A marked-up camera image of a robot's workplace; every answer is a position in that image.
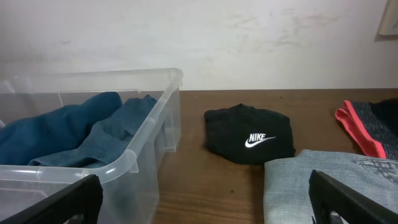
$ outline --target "white logo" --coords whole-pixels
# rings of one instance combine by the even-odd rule
[[[244,145],[246,147],[250,148],[250,147],[257,146],[258,144],[262,143],[265,140],[276,138],[276,136],[269,137],[269,138],[265,138],[265,136],[266,136],[266,134],[261,134],[261,133],[250,134],[250,137],[246,140]]]

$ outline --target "white wall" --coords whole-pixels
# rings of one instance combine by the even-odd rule
[[[2,0],[0,73],[177,67],[184,90],[398,87],[386,0]]]

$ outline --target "red cloth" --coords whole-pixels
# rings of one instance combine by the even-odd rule
[[[345,100],[343,108],[337,109],[335,116],[343,124],[348,134],[358,143],[365,155],[383,159],[387,158],[382,144],[374,140],[366,131],[351,102]]]

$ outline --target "brown wooden surface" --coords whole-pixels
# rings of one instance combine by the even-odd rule
[[[238,103],[290,118],[294,146],[361,153],[334,117],[343,100],[380,101],[398,90],[182,91],[182,136],[159,169],[160,203],[154,223],[264,223],[264,167],[234,164],[203,147],[207,110]]]

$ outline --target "translucent storage box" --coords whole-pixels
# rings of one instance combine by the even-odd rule
[[[104,91],[118,92],[123,102],[147,94],[158,100],[122,156],[107,166],[86,169],[1,165],[0,220],[95,174],[104,196],[98,223],[150,223],[159,200],[157,169],[164,152],[175,151],[181,136],[181,79],[182,72],[170,68],[0,80],[0,120],[5,125],[64,105],[80,104]]]

